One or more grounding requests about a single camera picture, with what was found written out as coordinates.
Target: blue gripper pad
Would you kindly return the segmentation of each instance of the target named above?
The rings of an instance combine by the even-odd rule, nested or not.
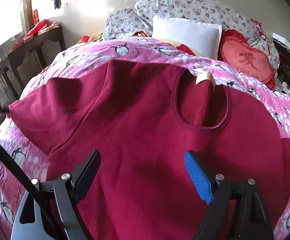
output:
[[[211,183],[189,152],[185,153],[184,164],[201,200],[205,200],[208,205],[212,204],[214,197]]]

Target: penguin print blanket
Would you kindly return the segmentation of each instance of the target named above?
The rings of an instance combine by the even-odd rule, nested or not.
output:
[[[237,72],[224,62],[191,56],[153,38],[131,37],[74,45],[59,53],[48,70],[33,77],[20,99],[46,84],[52,77],[78,78],[113,58],[170,63],[188,68],[194,76],[207,70],[212,73],[216,85],[243,91],[263,103],[276,121],[281,137],[290,138],[290,96],[269,90],[257,79]],[[30,179],[45,181],[49,164],[47,156],[21,133],[10,118],[6,118],[0,126],[0,144]],[[23,194],[24,188],[0,162],[1,239],[10,239],[13,220]],[[284,239],[289,231],[290,200],[274,229],[274,237],[277,240]]]

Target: pillow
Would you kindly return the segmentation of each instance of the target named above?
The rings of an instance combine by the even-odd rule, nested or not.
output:
[[[259,49],[252,48],[242,34],[236,30],[223,32],[219,60],[224,61],[247,76],[273,88],[274,72],[267,56]]]
[[[217,59],[221,34],[221,25],[196,23],[183,18],[153,17],[153,38],[177,41],[193,48],[203,57]]]

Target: silver bolt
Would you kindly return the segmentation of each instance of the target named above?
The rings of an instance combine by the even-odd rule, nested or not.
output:
[[[218,180],[223,180],[223,179],[225,179],[225,177],[224,177],[223,174],[217,174],[217,175],[216,175],[216,179],[218,179]]]
[[[70,178],[70,174],[69,173],[62,174],[62,179],[69,179],[69,178]]]
[[[251,184],[251,185],[254,185],[254,184],[255,184],[255,180],[253,180],[253,179],[249,179],[249,180],[248,180],[248,183]]]
[[[38,183],[38,179],[32,179],[31,180],[31,183],[34,184],[34,185],[36,185]]]

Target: red sweater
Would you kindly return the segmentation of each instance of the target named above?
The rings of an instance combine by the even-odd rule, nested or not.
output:
[[[79,211],[95,240],[191,239],[207,210],[184,167],[194,150],[215,173],[255,179],[272,224],[290,192],[290,139],[252,96],[169,64],[110,61],[80,79],[52,78],[9,106],[50,157],[56,179],[98,149]]]

